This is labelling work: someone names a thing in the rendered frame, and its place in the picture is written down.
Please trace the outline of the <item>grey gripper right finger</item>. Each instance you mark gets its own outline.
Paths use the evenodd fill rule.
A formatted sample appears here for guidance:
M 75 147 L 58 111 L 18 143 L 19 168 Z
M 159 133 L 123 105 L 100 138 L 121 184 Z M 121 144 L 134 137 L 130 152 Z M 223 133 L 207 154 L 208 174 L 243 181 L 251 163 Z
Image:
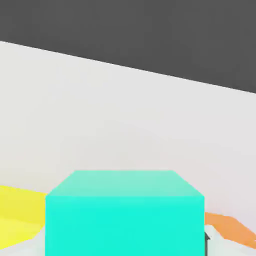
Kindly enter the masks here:
M 206 256 L 256 256 L 256 249 L 223 238 L 212 225 L 205 225 L 204 231 L 209 237 Z

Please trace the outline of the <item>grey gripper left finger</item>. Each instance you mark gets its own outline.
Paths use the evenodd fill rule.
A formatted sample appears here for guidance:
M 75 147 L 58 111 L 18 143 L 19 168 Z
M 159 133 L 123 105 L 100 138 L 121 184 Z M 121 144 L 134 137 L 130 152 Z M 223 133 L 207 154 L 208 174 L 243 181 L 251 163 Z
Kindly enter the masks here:
M 45 227 L 32 239 L 0 249 L 0 256 L 45 256 Z

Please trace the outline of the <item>small cyan cube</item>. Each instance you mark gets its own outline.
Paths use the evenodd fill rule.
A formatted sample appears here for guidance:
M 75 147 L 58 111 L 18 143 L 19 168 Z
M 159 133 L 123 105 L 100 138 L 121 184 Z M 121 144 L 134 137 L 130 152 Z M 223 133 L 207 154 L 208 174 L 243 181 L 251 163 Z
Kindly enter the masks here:
M 204 225 L 174 171 L 75 171 L 45 198 L 45 256 L 205 256 Z

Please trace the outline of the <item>large orange box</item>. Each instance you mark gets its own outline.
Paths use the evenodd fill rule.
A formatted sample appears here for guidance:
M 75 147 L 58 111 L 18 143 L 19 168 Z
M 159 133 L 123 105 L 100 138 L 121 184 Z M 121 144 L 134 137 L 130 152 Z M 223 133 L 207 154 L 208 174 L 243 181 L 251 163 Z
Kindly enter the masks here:
M 231 216 L 209 213 L 204 214 L 204 223 L 213 226 L 227 240 L 256 249 L 256 234 Z

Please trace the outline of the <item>large yellow box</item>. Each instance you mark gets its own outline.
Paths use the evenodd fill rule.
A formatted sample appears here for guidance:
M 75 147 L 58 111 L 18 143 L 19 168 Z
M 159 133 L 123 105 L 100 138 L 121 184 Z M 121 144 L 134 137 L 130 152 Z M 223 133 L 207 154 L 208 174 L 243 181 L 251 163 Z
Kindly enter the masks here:
M 45 226 L 46 194 L 0 185 L 0 250 L 33 239 Z

